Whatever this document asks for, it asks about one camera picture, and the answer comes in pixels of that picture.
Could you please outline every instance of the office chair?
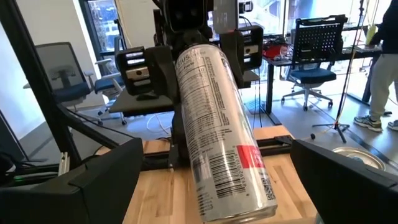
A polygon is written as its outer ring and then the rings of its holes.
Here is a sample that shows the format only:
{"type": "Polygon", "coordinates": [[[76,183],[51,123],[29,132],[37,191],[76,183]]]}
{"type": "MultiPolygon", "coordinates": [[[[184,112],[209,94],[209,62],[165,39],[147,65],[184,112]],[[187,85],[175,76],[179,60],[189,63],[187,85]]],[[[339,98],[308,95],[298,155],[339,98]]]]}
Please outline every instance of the office chair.
{"type": "MultiPolygon", "coordinates": [[[[120,46],[121,46],[121,40],[122,37],[116,36],[114,38],[114,55],[116,58],[116,55],[120,51],[120,46]]],[[[96,94],[102,93],[109,99],[109,103],[105,105],[104,112],[102,109],[98,111],[98,116],[102,117],[105,114],[109,114],[109,108],[112,106],[112,104],[116,101],[116,98],[122,93],[123,88],[124,88],[124,81],[121,77],[120,72],[114,72],[112,71],[108,66],[111,66],[110,63],[112,63],[112,59],[104,59],[97,61],[95,64],[102,66],[103,70],[108,74],[108,75],[103,75],[101,79],[95,81],[94,84],[94,91],[96,94]]],[[[117,63],[115,63],[115,66],[117,70],[119,71],[117,63]]],[[[124,118],[123,113],[120,113],[120,118],[122,120],[122,125],[127,124],[126,119],[124,118]]]]}
{"type": "Polygon", "coordinates": [[[83,73],[72,45],[69,42],[58,42],[36,46],[40,61],[46,71],[51,84],[55,101],[63,106],[73,106],[76,113],[84,118],[97,121],[102,125],[101,118],[79,112],[76,105],[91,93],[90,86],[94,86],[91,76],[94,73],[83,73]]]}
{"type": "Polygon", "coordinates": [[[294,43],[292,66],[289,68],[286,80],[294,82],[295,86],[303,90],[284,95],[282,102],[285,101],[285,97],[304,94],[304,111],[308,110],[309,95],[328,100],[328,106],[333,106],[331,98],[323,96],[320,90],[313,88],[336,80],[336,74],[330,69],[343,49],[341,31],[346,21],[345,15],[296,20],[296,29],[292,31],[294,43]],[[322,62],[330,62],[327,69],[320,68],[322,62]]]}

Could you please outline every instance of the white wall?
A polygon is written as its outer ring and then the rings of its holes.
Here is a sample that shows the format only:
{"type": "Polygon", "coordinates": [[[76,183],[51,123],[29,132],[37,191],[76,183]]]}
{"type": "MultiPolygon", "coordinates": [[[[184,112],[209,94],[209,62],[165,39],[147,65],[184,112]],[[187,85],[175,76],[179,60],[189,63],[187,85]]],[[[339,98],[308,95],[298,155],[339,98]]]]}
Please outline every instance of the white wall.
{"type": "Polygon", "coordinates": [[[115,0],[119,17],[124,26],[124,35],[131,42],[130,47],[154,46],[155,23],[152,0],[115,0]]]}
{"type": "Polygon", "coordinates": [[[0,24],[0,110],[18,139],[44,122],[42,111],[27,83],[24,71],[0,24]]]}
{"type": "MultiPolygon", "coordinates": [[[[17,0],[35,45],[70,42],[80,67],[101,77],[78,0],[17,0]]],[[[91,93],[78,107],[103,105],[102,95],[91,93]]]]}

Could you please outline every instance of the sneaker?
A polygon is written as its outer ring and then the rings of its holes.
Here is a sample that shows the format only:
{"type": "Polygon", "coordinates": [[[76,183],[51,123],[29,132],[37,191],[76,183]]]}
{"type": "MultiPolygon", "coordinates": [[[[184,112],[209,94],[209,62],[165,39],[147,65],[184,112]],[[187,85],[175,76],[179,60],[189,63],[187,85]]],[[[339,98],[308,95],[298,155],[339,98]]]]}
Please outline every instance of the sneaker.
{"type": "Polygon", "coordinates": [[[354,123],[364,127],[364,128],[368,128],[371,131],[375,131],[375,132],[382,132],[382,128],[381,128],[381,121],[371,121],[371,117],[370,115],[367,116],[363,116],[363,117],[355,117],[354,118],[354,123]]]}
{"type": "Polygon", "coordinates": [[[388,128],[391,130],[398,131],[398,120],[394,122],[388,122],[388,128]]]}

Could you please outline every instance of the wooden surface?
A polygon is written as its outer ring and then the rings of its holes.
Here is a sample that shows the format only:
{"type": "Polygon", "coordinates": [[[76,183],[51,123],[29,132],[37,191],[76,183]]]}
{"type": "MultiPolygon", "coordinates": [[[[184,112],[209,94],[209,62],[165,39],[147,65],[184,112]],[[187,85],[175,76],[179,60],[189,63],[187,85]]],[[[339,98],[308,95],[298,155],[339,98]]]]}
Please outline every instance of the wooden surface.
{"type": "MultiPolygon", "coordinates": [[[[290,134],[283,126],[255,129],[257,139],[290,134]]],[[[144,152],[167,151],[166,141],[144,141],[144,152]]],[[[316,209],[302,186],[288,154],[263,158],[278,201],[276,215],[254,223],[314,223],[316,209]]],[[[124,218],[125,224],[201,223],[190,169],[141,172],[124,218]]]]}

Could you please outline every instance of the aluminum can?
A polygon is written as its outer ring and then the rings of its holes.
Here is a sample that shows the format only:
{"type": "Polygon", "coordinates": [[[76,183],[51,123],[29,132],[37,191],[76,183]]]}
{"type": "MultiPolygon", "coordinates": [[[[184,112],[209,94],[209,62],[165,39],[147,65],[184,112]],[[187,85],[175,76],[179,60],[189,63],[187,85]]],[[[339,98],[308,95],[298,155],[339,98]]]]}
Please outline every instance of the aluminum can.
{"type": "Polygon", "coordinates": [[[187,146],[204,222],[275,215],[277,201],[225,54],[195,45],[175,64],[187,146]]]}

